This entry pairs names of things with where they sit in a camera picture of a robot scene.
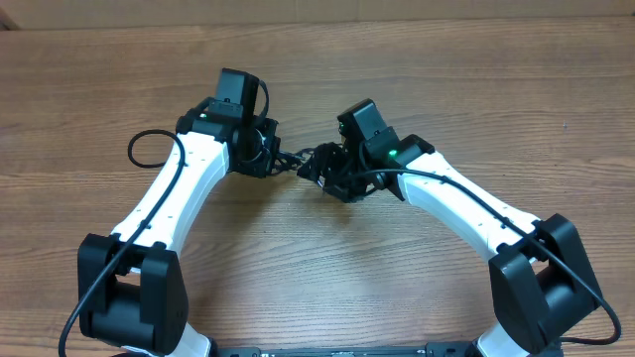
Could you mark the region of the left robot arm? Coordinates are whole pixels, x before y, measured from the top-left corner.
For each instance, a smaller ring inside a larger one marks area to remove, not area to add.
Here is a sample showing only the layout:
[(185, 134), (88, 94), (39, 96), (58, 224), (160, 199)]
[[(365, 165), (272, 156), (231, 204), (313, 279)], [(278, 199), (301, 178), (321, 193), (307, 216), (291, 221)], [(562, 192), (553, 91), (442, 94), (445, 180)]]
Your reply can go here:
[(168, 132), (170, 156), (133, 211), (107, 236), (77, 250), (81, 333), (138, 356), (214, 356), (215, 342), (189, 323), (181, 251), (211, 190), (229, 173), (269, 175), (280, 147), (277, 121), (240, 125), (187, 115)]

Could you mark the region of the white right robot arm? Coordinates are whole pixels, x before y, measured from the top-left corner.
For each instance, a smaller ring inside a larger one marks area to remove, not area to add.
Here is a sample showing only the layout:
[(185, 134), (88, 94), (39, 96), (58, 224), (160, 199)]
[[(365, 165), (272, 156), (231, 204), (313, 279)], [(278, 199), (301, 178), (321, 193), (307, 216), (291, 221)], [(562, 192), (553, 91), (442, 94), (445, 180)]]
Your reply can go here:
[(298, 175), (344, 202), (388, 189), (474, 249), (488, 266), (497, 319), (475, 344), (480, 356), (542, 353), (599, 306), (601, 290), (569, 220), (510, 206), (416, 135), (322, 144)]

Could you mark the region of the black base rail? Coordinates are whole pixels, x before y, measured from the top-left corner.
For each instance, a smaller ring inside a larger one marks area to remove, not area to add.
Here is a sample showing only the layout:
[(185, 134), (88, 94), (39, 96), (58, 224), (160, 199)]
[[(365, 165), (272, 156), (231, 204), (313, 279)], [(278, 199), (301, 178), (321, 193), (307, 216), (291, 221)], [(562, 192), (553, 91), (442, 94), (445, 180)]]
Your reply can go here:
[(219, 348), (212, 344), (211, 357), (464, 357), (477, 356), (471, 342), (430, 342), (424, 346), (260, 349)]

